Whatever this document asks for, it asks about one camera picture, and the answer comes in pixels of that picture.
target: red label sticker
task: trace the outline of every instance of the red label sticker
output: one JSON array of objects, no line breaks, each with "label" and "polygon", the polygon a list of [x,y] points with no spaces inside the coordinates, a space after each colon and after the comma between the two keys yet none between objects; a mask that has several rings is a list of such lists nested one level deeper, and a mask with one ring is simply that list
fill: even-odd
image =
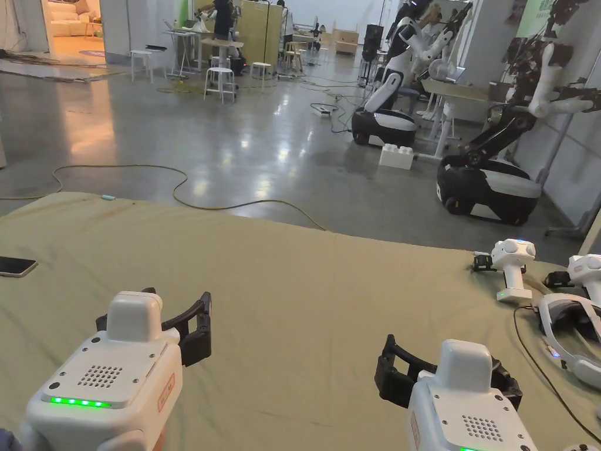
[{"label": "red label sticker", "polygon": [[413,431],[413,440],[415,441],[415,449],[419,449],[419,443],[421,437],[419,435],[419,428],[417,427],[417,419],[415,418],[415,411],[411,412],[411,430]]},{"label": "red label sticker", "polygon": [[167,382],[167,385],[165,386],[165,388],[163,388],[163,391],[159,396],[159,402],[157,403],[159,407],[159,412],[163,410],[163,407],[165,407],[165,403],[169,399],[169,395],[173,391],[173,387],[175,387],[175,373],[171,375],[169,381]]}]

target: white plastic block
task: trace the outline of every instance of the white plastic block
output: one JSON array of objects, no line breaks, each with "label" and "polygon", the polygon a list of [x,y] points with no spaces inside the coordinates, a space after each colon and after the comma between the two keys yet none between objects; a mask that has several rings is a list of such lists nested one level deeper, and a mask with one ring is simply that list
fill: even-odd
[{"label": "white plastic block", "polygon": [[382,147],[380,166],[391,168],[411,169],[413,163],[413,149],[411,147],[397,147],[394,144],[385,144]]}]

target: olive green tablecloth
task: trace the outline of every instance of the olive green tablecloth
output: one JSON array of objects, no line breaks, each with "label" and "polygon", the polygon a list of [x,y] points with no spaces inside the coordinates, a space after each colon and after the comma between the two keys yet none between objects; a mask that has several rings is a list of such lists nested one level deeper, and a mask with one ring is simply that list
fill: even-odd
[{"label": "olive green tablecloth", "polygon": [[[523,354],[512,308],[495,301],[502,275],[466,270],[467,251],[81,193],[1,218],[0,236],[0,255],[40,262],[25,278],[0,278],[7,429],[18,430],[28,399],[95,332],[117,292],[154,286],[164,319],[205,290],[213,296],[213,355],[184,370],[169,450],[407,449],[406,411],[373,382],[389,333],[433,363],[447,338],[485,344],[518,380],[539,450],[591,443]],[[555,267],[528,269],[541,280]],[[601,396],[549,357],[531,317],[519,313],[526,344],[601,434]]]}]

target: power strip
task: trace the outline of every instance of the power strip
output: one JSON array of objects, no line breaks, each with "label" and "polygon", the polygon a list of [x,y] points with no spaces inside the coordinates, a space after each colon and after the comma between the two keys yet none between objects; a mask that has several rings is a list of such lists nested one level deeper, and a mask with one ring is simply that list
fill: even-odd
[{"label": "power strip", "polygon": [[330,117],[332,112],[322,106],[314,106],[313,113],[315,113],[315,115],[319,117]]}]

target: vr headset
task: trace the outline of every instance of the vr headset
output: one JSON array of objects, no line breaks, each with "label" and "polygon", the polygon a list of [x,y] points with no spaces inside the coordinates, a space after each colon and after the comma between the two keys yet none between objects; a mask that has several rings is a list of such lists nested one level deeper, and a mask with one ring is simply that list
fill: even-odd
[{"label": "vr headset", "polygon": [[584,337],[601,342],[601,308],[589,299],[559,293],[543,297],[538,315],[547,341],[559,353],[563,368],[570,369],[585,384],[601,390],[601,362],[570,354],[554,335],[554,331],[576,328]]}]

